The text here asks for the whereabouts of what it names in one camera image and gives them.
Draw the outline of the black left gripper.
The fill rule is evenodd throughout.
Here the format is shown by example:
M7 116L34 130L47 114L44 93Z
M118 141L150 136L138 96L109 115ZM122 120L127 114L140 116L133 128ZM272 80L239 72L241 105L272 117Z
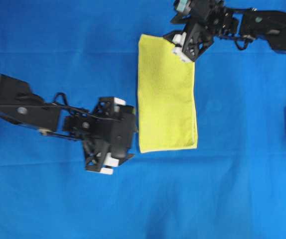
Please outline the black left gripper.
M121 166L135 156L128 153L120 160L112 158L112 128L113 124L118 122L121 106L124 116L136 115L135 107L126 105L125 100L103 97L99 98L91 113L71 110L71 114L64 118L62 130L73 139L81 140L87 171L113 174L114 167Z

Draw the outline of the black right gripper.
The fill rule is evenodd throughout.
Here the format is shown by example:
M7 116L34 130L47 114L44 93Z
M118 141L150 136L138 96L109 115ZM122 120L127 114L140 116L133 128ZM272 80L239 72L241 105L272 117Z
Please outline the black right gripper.
M182 62L195 62L213 43L214 37L235 40L238 21L232 21L221 28L209 28L199 23L188 23L184 30L174 30L162 37L174 44L171 52Z

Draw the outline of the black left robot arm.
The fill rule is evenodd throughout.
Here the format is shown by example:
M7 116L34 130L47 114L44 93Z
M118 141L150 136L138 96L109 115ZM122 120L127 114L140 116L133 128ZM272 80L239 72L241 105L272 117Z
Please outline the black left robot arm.
M100 97L92 111L70 106L62 92L47 103L28 82L0 74L0 119L43 136L80 141L87 171L111 175L134 156L129 150L136 110L116 97Z

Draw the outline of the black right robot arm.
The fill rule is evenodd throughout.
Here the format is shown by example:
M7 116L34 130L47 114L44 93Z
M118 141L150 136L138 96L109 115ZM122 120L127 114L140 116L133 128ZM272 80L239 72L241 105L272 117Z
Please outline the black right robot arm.
M239 50L260 38L270 48L286 54L286 12L230 8L222 0L177 0L172 24L183 24L163 38L174 45L173 53L183 62L195 62L214 38L231 40Z

